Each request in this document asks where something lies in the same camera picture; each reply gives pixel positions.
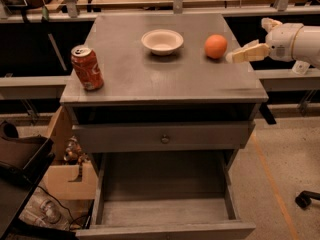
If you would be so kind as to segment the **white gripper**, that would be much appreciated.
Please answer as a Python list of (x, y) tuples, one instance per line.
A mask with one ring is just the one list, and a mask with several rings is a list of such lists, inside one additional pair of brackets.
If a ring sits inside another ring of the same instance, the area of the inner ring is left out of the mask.
[(293, 60), (292, 50), (296, 35), (303, 27), (302, 23), (285, 23), (271, 18), (263, 18), (261, 27), (268, 33), (266, 43), (253, 40), (243, 47), (226, 55), (228, 63), (262, 61), (266, 57), (273, 60), (289, 62)]

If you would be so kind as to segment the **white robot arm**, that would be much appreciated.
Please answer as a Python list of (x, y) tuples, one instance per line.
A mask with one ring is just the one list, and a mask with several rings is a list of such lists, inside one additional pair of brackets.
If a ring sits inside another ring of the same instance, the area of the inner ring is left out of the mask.
[(270, 57), (276, 61), (296, 61), (299, 67), (320, 68), (320, 27), (302, 23), (282, 23), (263, 18), (261, 26), (266, 30), (265, 42), (253, 40), (226, 55), (229, 63), (262, 61)]

